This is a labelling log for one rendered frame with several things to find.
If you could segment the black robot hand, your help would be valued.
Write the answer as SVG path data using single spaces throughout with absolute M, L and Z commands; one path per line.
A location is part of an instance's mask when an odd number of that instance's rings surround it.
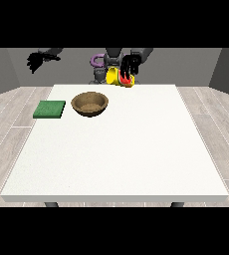
M 35 73 L 45 61 L 60 61 L 61 58 L 52 54 L 47 53 L 31 53 L 29 57 L 27 58 L 27 66 L 31 70 L 32 73 Z
M 120 75 L 121 77 L 129 79 L 129 75 L 137 75 L 138 67 L 141 64 L 141 56 L 132 54 L 125 55 L 122 58 L 120 66 Z

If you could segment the green square pad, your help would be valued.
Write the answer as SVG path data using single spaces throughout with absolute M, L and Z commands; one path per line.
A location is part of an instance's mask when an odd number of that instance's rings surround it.
M 33 113 L 34 119 L 59 119 L 62 116 L 65 101 L 40 101 Z

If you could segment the brown wooden bowl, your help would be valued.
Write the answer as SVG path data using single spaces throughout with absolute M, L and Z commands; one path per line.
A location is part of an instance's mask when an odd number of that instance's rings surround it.
M 85 92 L 76 95 L 72 101 L 72 108 L 81 116 L 92 118 L 100 115 L 108 106 L 109 99 L 101 93 Z

